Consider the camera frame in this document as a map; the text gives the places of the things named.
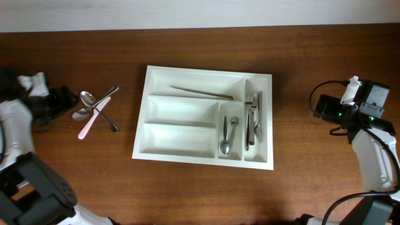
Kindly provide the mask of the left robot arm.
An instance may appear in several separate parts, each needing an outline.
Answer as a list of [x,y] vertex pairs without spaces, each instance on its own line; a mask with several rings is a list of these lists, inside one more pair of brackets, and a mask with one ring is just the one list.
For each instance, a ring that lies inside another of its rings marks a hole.
[[78,97],[45,73],[1,67],[1,220],[6,224],[115,224],[78,203],[69,183],[35,153],[32,126],[47,126]]

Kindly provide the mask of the small steel teaspoon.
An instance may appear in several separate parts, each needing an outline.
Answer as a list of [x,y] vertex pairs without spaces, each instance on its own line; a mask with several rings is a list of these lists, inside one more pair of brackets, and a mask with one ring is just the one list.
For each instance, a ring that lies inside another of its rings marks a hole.
[[234,142],[234,137],[235,137],[235,132],[236,132],[236,126],[239,124],[239,118],[237,116],[234,116],[231,118],[231,132],[229,134],[229,149],[227,151],[227,155],[229,156],[231,153],[231,150],[233,149],[233,142]]
[[228,155],[230,152],[230,147],[229,147],[229,141],[228,141],[228,122],[227,122],[226,116],[224,117],[222,134],[223,134],[223,137],[222,137],[222,140],[220,141],[219,147],[223,154]]

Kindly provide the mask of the steel fork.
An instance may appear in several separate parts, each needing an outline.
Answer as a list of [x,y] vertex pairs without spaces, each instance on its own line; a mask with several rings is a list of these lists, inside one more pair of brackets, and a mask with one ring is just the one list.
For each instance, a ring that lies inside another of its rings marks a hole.
[[257,116],[256,116],[256,125],[254,128],[255,135],[257,137],[257,140],[259,143],[263,142],[263,130],[262,130],[262,91],[259,91],[256,94],[256,100],[257,100],[257,105],[256,105],[256,110],[257,110]]
[[246,107],[246,140],[245,140],[245,150],[249,150],[249,110],[251,104],[251,95],[248,94],[245,97],[245,107]]
[[250,117],[249,117],[249,144],[251,146],[254,145],[255,140],[254,140],[254,112],[257,109],[257,93],[254,92],[252,93],[251,96],[251,106],[250,106]]

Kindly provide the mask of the pink plastic knife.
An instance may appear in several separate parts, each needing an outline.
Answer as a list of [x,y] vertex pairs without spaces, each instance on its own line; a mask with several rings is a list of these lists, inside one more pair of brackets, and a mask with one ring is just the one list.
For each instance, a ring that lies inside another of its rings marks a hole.
[[103,110],[103,107],[111,100],[110,97],[107,97],[105,100],[101,101],[96,108],[93,110],[93,115],[89,119],[89,121],[86,123],[86,125],[81,129],[80,133],[78,134],[79,139],[84,139],[86,137],[86,134],[89,132],[91,126],[95,122],[96,118],[99,116],[99,113],[97,110],[99,109],[100,111]]

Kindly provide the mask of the large steel spoon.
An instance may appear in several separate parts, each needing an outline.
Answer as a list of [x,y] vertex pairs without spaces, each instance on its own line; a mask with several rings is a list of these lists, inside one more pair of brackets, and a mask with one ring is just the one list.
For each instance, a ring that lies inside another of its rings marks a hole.
[[114,132],[114,133],[119,132],[119,128],[116,125],[114,125],[103,112],[101,112],[99,106],[95,106],[95,104],[98,101],[91,93],[89,93],[87,91],[82,91],[81,92],[81,100],[85,106],[88,106],[89,108],[93,109],[95,112],[99,113],[100,116],[102,116],[102,118],[105,120],[105,122],[109,125],[112,132]]
[[[112,93],[115,93],[119,89],[119,85],[113,86],[108,92],[106,92],[102,98],[97,100],[97,103],[95,106],[97,106],[101,101],[105,100],[107,97],[109,97]],[[77,110],[76,112],[73,113],[72,118],[76,121],[81,121],[84,119],[87,119],[92,113],[92,109],[88,106]]]

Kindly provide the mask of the white plastic cutlery tray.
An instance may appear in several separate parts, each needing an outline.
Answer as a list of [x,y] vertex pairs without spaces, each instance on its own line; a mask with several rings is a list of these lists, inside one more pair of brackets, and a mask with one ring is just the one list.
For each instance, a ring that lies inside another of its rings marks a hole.
[[[210,71],[148,66],[132,158],[272,170],[272,76],[246,72]],[[225,94],[234,100],[169,87]],[[262,91],[262,137],[245,150],[245,97]],[[230,155],[221,152],[223,122],[227,140],[231,118],[239,124]]]

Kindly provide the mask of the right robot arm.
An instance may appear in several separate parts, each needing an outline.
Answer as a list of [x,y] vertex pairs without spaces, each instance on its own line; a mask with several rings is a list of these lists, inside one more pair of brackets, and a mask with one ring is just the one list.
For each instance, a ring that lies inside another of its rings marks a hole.
[[294,222],[331,224],[329,217],[340,204],[359,198],[340,224],[399,224],[396,132],[393,124],[381,117],[390,88],[357,76],[340,83],[346,87],[342,98],[322,94],[310,110],[315,117],[337,124],[330,135],[347,137],[359,163],[364,191],[338,199],[321,219],[303,214]]

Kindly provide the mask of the steel kitchen tongs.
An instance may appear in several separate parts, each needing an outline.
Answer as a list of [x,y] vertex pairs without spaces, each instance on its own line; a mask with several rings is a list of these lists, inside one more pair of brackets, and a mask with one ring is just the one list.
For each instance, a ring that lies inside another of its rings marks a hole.
[[218,94],[218,93],[206,92],[206,91],[199,91],[199,90],[195,90],[195,89],[188,89],[188,88],[179,87],[179,86],[173,86],[173,85],[170,85],[169,87],[173,88],[173,89],[187,91],[187,92],[190,92],[190,93],[198,93],[198,94],[204,94],[204,95],[209,95],[209,96],[215,96],[215,97],[219,97],[219,98],[229,99],[231,101],[234,100],[234,97],[230,96],[230,95]]

